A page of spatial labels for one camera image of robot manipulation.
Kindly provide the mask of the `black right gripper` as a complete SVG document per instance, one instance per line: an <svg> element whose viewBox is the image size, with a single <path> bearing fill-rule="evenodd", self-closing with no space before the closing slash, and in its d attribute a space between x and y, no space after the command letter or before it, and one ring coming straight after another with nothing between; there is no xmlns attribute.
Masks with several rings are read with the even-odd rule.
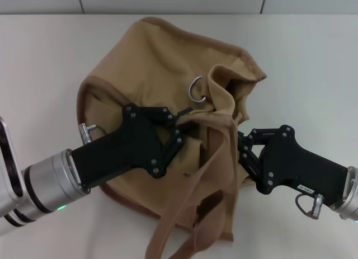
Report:
<svg viewBox="0 0 358 259"><path fill-rule="evenodd" d="M263 145L258 158L249 149ZM252 129L247 135L238 131L239 164L268 195L277 186L287 186L310 197L321 194L330 206L343 198L347 168L302 148L295 131L288 125L274 129Z"/></svg>

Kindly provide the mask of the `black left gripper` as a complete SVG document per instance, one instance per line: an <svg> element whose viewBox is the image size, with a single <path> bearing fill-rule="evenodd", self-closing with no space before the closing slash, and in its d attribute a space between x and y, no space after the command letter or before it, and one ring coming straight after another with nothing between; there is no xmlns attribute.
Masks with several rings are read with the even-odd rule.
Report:
<svg viewBox="0 0 358 259"><path fill-rule="evenodd" d="M118 129L72 151L81 184L94 188L135 168L144 169L154 178L162 178L185 143L185 136L196 130L193 122L176 125L193 110L188 107L173 114L167 107L124 106ZM164 145L156 125L175 126Z"/></svg>

